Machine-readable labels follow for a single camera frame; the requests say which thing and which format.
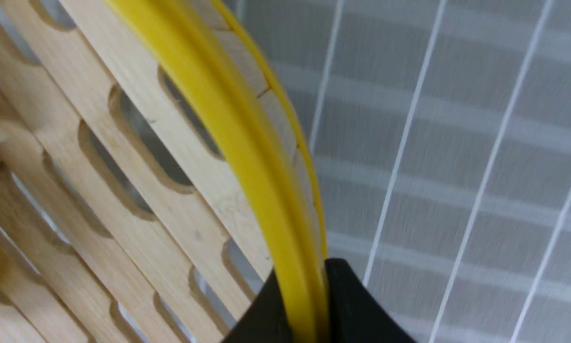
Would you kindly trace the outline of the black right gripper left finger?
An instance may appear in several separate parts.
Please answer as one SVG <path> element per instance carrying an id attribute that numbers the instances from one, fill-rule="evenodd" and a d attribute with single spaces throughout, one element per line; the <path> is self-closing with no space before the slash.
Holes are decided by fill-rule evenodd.
<path id="1" fill-rule="evenodd" d="M 276 274 L 272 272 L 223 343 L 291 343 L 292 333 Z"/>

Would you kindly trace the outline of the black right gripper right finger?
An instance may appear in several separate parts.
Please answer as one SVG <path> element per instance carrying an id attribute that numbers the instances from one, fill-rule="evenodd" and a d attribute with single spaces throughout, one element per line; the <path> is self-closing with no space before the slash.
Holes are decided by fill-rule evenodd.
<path id="1" fill-rule="evenodd" d="M 363 286 L 348 261 L 325 261 L 330 289 L 332 343 L 413 343 Z"/>

